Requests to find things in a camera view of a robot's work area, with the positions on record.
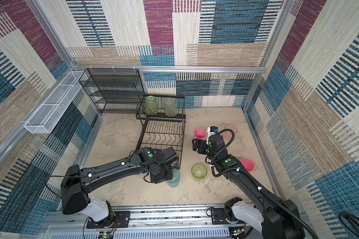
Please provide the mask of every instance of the white mesh basket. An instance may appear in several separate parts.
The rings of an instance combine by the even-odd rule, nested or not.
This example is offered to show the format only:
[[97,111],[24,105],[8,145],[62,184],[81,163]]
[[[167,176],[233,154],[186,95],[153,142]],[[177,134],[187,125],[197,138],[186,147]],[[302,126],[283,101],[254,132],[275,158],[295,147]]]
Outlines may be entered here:
[[83,73],[83,71],[72,71],[67,74],[24,127],[31,133],[51,133],[80,90],[79,78],[87,80]]

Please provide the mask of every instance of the mesh shelf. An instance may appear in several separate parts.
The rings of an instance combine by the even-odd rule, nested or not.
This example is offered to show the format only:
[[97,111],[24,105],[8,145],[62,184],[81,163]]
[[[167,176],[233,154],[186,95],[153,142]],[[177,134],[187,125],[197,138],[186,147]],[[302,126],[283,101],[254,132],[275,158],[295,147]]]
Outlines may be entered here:
[[80,80],[101,113],[134,114],[144,89],[138,70],[86,69]]
[[[158,113],[155,115],[145,114],[145,98],[147,96],[154,96],[157,99],[158,103]],[[169,117],[165,114],[165,108],[163,102],[165,98],[174,98],[177,104],[177,115]],[[185,116],[185,96],[167,96],[167,95],[158,95],[158,94],[144,94],[144,97],[140,99],[138,108],[136,110],[136,118],[140,120],[159,120],[159,121],[172,121],[172,122],[182,122]]]
[[181,122],[145,120],[136,151],[143,147],[157,148],[160,150],[173,147],[179,160],[172,163],[172,168],[180,169],[185,133],[185,120],[185,115]]
[[86,78],[83,73],[76,71],[67,74],[24,127],[31,133],[51,133],[80,90],[78,79]]

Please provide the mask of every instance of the beige tabletop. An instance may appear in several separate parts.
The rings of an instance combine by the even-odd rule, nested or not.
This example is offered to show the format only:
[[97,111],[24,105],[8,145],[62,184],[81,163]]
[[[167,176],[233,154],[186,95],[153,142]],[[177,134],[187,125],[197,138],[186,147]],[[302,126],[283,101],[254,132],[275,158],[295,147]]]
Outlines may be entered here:
[[[196,128],[207,129],[217,126],[219,130],[226,124],[233,124],[238,132],[233,143],[227,148],[236,158],[249,158],[255,169],[251,174],[267,189],[271,189],[268,176],[251,136],[249,126],[240,108],[186,109],[185,137],[182,151],[180,184],[171,188],[166,182],[146,183],[144,174],[132,175],[106,184],[93,191],[112,206],[121,205],[174,205],[224,203],[233,197],[241,197],[250,202],[247,196],[224,176],[214,178],[205,156],[192,150],[192,139]],[[119,160],[129,155],[139,140],[141,123],[132,114],[106,114],[85,167],[93,167]],[[196,182],[191,168],[196,163],[207,166],[204,180]]]

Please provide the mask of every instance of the black mesh organizer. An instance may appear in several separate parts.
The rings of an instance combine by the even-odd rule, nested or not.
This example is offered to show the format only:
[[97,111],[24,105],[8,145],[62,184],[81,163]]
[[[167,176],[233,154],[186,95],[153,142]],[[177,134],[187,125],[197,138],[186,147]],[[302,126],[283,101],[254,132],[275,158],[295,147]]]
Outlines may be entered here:
[[[158,113],[155,115],[146,115],[144,112],[144,101],[147,96],[155,96],[158,102]],[[174,98],[177,103],[178,114],[174,117],[168,117],[163,108],[165,98]],[[172,164],[173,168],[180,169],[182,158],[182,146],[185,134],[185,97],[184,96],[166,96],[156,94],[144,94],[135,110],[136,118],[141,121],[142,131],[137,143],[136,150],[143,147],[157,148],[165,150],[173,147],[178,155],[178,161]]]
[[101,113],[135,113],[144,95],[138,70],[95,68],[84,74],[87,80],[80,83]]

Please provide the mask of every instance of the black mounting plate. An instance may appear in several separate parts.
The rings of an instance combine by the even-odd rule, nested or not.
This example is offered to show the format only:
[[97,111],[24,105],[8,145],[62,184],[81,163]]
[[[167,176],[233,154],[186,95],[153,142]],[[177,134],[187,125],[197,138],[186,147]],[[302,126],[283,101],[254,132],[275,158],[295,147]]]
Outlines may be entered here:
[[[115,217],[118,219],[118,228],[125,228],[129,225],[129,219],[130,219],[130,211],[121,211],[121,212],[115,212]],[[101,225],[97,222],[91,220],[88,221],[86,224],[87,229],[97,229],[101,228]]]
[[[229,224],[226,221],[226,214],[224,208],[210,208],[211,221],[213,225]],[[239,220],[238,224],[244,224],[244,221]]]

